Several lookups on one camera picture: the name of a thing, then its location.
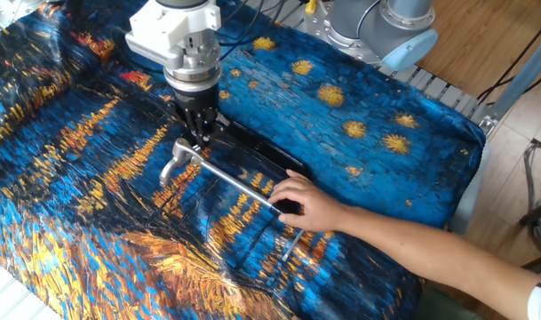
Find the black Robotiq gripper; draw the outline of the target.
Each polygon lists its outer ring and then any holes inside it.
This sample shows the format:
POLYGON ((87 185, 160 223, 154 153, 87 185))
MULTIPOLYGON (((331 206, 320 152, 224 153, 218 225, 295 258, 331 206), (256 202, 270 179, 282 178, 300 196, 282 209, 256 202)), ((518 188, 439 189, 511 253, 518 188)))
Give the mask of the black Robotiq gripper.
POLYGON ((178 89, 173 91, 176 113, 185 117, 188 136, 193 138, 195 145, 206 148, 226 131, 230 121, 219 112, 219 86, 217 84, 199 92, 178 89), (200 113, 200 124, 196 122, 193 112, 200 113))

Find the person's right hand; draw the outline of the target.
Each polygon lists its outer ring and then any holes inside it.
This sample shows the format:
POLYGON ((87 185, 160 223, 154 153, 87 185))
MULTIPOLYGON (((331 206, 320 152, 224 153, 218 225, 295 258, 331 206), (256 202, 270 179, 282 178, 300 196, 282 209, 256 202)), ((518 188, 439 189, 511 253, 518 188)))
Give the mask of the person's right hand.
POLYGON ((342 231, 350 209, 328 196, 309 178, 292 170, 286 171, 289 178, 278 183, 268 201, 276 204, 291 200, 301 205, 302 213, 282 213, 279 221, 296 228, 314 232, 342 231))

